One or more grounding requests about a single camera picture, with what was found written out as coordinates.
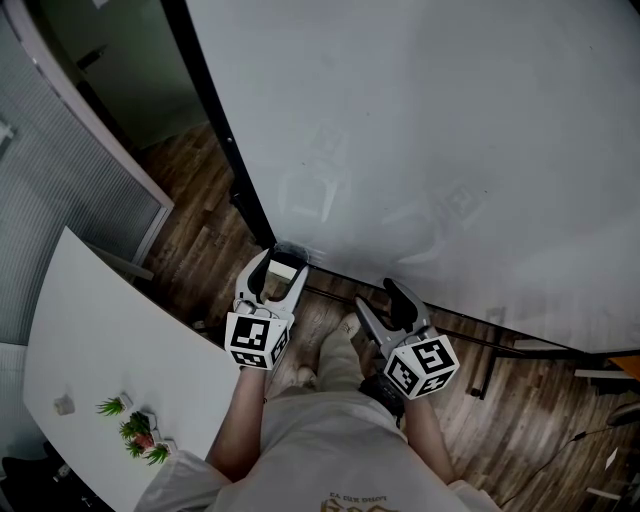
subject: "shoe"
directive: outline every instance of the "shoe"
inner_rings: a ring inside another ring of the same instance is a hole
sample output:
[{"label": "shoe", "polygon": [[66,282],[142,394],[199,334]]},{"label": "shoe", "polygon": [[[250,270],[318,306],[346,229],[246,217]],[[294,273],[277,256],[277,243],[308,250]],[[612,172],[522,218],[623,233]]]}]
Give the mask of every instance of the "shoe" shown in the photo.
[{"label": "shoe", "polygon": [[316,387],[316,374],[308,366],[301,366],[298,368],[296,374],[296,385],[303,388],[315,389]]},{"label": "shoe", "polygon": [[353,337],[360,330],[360,320],[358,320],[358,315],[355,313],[349,313],[345,316],[338,326],[338,331],[343,331],[347,333],[349,339],[352,340]]}]

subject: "small plant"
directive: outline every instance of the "small plant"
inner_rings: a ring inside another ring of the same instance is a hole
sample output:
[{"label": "small plant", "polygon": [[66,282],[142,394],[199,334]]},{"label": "small plant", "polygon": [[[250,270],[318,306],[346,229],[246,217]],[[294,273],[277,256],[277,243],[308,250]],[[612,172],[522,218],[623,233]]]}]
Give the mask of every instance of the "small plant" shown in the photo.
[{"label": "small plant", "polygon": [[136,434],[136,429],[130,421],[127,421],[126,423],[123,421],[120,423],[120,435],[122,436],[122,439],[128,441],[136,437]]},{"label": "small plant", "polygon": [[136,443],[135,441],[127,441],[126,446],[129,455],[131,455],[134,459],[140,458],[140,456],[144,453],[144,446]]},{"label": "small plant", "polygon": [[136,434],[150,434],[149,418],[141,412],[134,412],[129,418],[131,428]]},{"label": "small plant", "polygon": [[146,456],[145,459],[149,462],[147,466],[152,466],[153,464],[162,464],[167,457],[169,456],[169,447],[165,444],[157,444],[153,450],[151,450]]},{"label": "small plant", "polygon": [[105,416],[116,416],[118,414],[122,414],[125,410],[125,406],[122,403],[120,398],[109,398],[99,404],[98,406],[98,414],[103,414]]}]

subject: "potted succulent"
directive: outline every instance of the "potted succulent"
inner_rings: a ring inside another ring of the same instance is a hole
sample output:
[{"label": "potted succulent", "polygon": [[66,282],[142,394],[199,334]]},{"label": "potted succulent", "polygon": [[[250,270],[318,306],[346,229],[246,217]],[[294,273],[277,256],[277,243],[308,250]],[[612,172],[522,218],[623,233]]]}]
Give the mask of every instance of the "potted succulent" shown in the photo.
[{"label": "potted succulent", "polygon": [[129,421],[120,423],[120,435],[134,459],[154,445],[149,415],[140,411],[134,412]]},{"label": "potted succulent", "polygon": [[127,395],[120,393],[117,397],[109,398],[101,404],[98,404],[97,407],[98,414],[103,414],[104,416],[116,416],[118,414],[122,414],[127,409],[133,408],[133,402]]},{"label": "potted succulent", "polygon": [[134,459],[144,456],[149,466],[162,464],[169,455],[178,451],[175,442],[162,439],[156,427],[155,414],[145,411],[136,411],[129,421],[120,423],[120,435],[129,455]]},{"label": "potted succulent", "polygon": [[178,447],[173,439],[163,439],[156,443],[152,450],[145,455],[145,459],[149,462],[148,466],[152,466],[153,464],[162,464],[169,455],[174,454],[178,451]]}]

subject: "person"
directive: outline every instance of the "person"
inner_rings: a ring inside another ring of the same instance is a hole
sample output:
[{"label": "person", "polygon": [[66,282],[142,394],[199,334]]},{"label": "person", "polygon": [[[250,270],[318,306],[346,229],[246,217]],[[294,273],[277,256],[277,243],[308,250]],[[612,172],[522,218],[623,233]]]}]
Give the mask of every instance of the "person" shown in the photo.
[{"label": "person", "polygon": [[358,391],[364,377],[351,339],[359,328],[347,315],[322,344],[317,379],[302,367],[303,385],[266,405],[266,372],[244,368],[206,459],[170,457],[136,512],[499,510],[456,481],[427,397],[406,401],[403,434]]}]

